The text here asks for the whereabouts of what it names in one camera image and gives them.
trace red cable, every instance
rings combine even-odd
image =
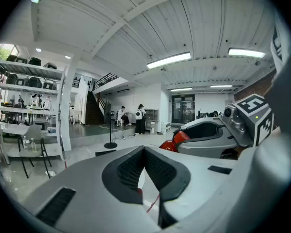
[[[150,208],[146,211],[146,213],[148,213],[152,209],[152,207],[154,206],[154,204],[156,203],[156,201],[159,199],[159,197],[160,196],[158,195],[157,198],[155,199],[154,203],[151,204]]]

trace stand base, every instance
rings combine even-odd
[[[114,149],[117,147],[117,144],[115,142],[108,142],[105,144],[106,149]]]

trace black pants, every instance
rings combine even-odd
[[[121,119],[123,119],[123,125],[126,126],[129,124],[128,116],[127,115],[122,115]]]
[[[140,134],[145,133],[145,118],[144,117],[140,120],[136,120],[136,133],[140,133]]]

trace window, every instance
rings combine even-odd
[[[13,44],[0,44],[0,60],[6,60],[10,54],[18,56],[17,47]]]

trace glass door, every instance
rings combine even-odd
[[[188,123],[195,120],[195,96],[179,95],[172,97],[172,122]]]

